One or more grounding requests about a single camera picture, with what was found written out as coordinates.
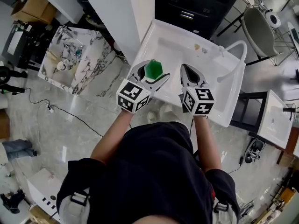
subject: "jeans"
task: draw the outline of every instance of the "jeans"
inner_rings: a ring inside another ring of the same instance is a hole
[[[7,141],[2,143],[7,154],[8,161],[21,157],[34,157],[32,144],[27,140]]]

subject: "vanity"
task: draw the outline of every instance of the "vanity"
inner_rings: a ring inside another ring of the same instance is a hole
[[[99,31],[62,26],[38,76],[70,94],[105,96],[122,67],[123,62]]]

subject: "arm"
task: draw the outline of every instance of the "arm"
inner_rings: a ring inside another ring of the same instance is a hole
[[[204,116],[194,116],[198,155],[203,172],[221,169],[221,159],[209,123]]]
[[[114,123],[108,129],[104,137],[94,148],[90,158],[99,160],[106,164],[115,153],[131,122],[133,114],[121,111]]]

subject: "green object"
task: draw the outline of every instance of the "green object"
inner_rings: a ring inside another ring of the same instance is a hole
[[[163,74],[162,64],[157,61],[150,61],[145,67],[145,76],[147,78],[156,80]]]

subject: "cardboard box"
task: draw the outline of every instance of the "cardboard box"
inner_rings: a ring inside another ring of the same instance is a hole
[[[38,223],[38,224],[59,224],[58,221],[51,218],[50,216],[43,211],[39,206],[34,206],[32,209],[29,210],[30,212],[30,219],[31,221]]]
[[[42,22],[50,24],[55,17],[56,8],[48,0],[18,1],[11,16],[23,22]]]
[[[9,117],[5,110],[0,110],[0,139],[8,140],[10,136]]]

